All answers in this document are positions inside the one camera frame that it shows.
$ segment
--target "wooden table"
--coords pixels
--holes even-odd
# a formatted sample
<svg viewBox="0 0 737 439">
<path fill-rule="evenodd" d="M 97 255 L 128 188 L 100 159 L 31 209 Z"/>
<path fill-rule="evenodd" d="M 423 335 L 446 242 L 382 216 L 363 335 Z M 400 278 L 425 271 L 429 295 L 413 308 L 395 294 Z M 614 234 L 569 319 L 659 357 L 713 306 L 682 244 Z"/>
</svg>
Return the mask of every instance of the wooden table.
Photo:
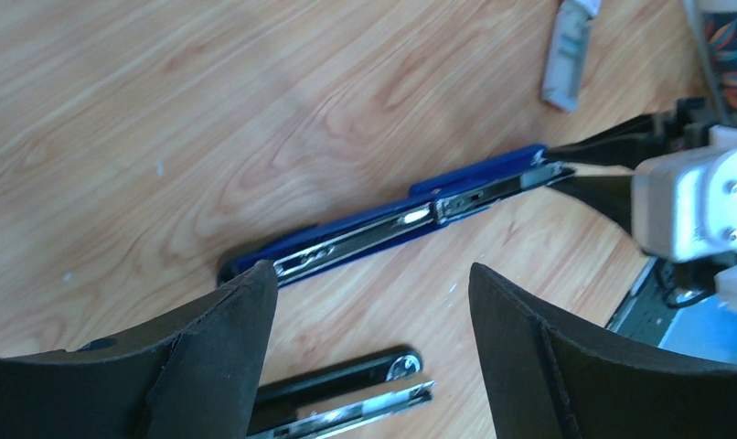
<svg viewBox="0 0 737 439">
<path fill-rule="evenodd" d="M 703 91 L 680 2 L 603 2 L 581 108 L 539 102 L 559 3 L 0 1 L 0 356 L 210 291 L 229 247 Z M 547 189 L 281 291 L 262 380 L 409 343 L 433 404 L 345 437 L 492 437 L 472 262 L 603 324 L 635 245 Z"/>
</svg>

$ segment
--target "blue object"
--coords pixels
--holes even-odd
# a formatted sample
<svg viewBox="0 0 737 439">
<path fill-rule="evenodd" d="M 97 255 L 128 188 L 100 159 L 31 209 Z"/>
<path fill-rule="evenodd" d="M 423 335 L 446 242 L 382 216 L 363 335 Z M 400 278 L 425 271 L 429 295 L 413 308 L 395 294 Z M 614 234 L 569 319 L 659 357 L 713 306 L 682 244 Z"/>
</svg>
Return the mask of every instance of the blue object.
<svg viewBox="0 0 737 439">
<path fill-rule="evenodd" d="M 348 232 L 357 229 L 369 221 L 376 220 L 386 215 L 400 212 L 406 209 L 413 209 L 425 204 L 434 202 L 438 199 L 449 198 L 462 194 L 466 191 L 482 187 L 494 181 L 503 180 L 514 177 L 518 174 L 526 172 L 538 166 L 538 158 L 546 151 L 545 145 L 530 145 L 518 149 L 511 153 L 500 155 L 498 157 L 489 158 L 483 162 L 479 162 L 470 166 L 457 169 L 442 176 L 434 177 L 420 183 L 414 184 L 409 188 L 409 196 L 406 199 L 398 200 L 379 206 L 374 209 L 368 209 L 363 212 L 351 215 L 349 217 L 338 219 L 327 224 L 312 226 L 310 228 L 299 230 L 295 233 L 282 237 L 272 244 L 262 248 L 252 254 L 244 255 L 239 258 L 225 262 L 219 270 L 219 284 L 225 283 L 236 275 L 250 269 L 256 262 L 261 260 L 276 261 L 285 255 L 298 252 L 302 249 L 309 248 L 319 242 L 330 239 L 335 234 Z M 322 273 L 331 268 L 343 265 L 356 259 L 368 256 L 370 254 L 381 252 L 390 247 L 403 244 L 404 242 L 415 240 L 423 235 L 442 229 L 448 225 L 448 222 L 439 223 L 433 221 L 419 229 L 410 230 L 400 236 L 384 241 L 377 245 L 367 248 L 363 252 L 353 254 L 342 261 L 336 262 L 320 270 L 309 273 L 307 276 L 296 279 L 303 279 L 318 273 Z"/>
</svg>

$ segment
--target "box cutter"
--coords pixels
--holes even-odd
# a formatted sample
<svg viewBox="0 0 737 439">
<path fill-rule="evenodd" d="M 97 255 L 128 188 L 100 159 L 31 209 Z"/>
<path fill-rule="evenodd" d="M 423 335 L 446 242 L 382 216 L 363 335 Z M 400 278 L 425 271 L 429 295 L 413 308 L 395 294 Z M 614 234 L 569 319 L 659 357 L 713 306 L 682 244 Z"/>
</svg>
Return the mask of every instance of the box cutter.
<svg viewBox="0 0 737 439">
<path fill-rule="evenodd" d="M 571 177 L 561 162 L 530 145 L 412 185 L 406 199 L 288 234 L 252 253 L 222 258 L 223 284 L 270 260 L 280 286 L 381 252 L 489 209 L 506 198 Z"/>
</svg>

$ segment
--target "bolt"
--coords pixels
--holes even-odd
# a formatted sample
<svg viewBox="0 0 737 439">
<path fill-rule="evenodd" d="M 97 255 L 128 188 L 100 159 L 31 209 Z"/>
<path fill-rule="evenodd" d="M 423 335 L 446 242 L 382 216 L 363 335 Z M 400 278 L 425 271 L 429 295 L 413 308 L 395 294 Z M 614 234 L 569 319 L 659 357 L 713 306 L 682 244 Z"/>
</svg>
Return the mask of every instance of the bolt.
<svg viewBox="0 0 737 439">
<path fill-rule="evenodd" d="M 730 195 L 737 195 L 737 180 L 728 181 L 724 190 Z"/>
<path fill-rule="evenodd" d="M 725 240 L 729 242 L 736 242 L 737 241 L 737 229 L 734 227 L 728 227 L 724 230 L 724 233 L 722 234 Z"/>
</svg>

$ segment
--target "wood grain surface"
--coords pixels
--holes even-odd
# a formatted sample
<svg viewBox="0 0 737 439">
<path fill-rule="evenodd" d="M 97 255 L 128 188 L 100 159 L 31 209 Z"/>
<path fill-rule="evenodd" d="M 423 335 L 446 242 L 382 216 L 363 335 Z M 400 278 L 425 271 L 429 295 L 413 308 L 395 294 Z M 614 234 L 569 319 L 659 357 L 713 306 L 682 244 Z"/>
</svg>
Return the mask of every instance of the wood grain surface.
<svg viewBox="0 0 737 439">
<path fill-rule="evenodd" d="M 704 91 L 679 1 L 603 2 L 581 107 L 539 102 L 552 0 L 0 0 L 0 356 L 210 291 L 229 247 Z M 345 437 L 494 437 L 472 262 L 603 324 L 635 245 L 547 189 L 281 291 L 264 382 L 399 343 L 433 404 Z"/>
</svg>

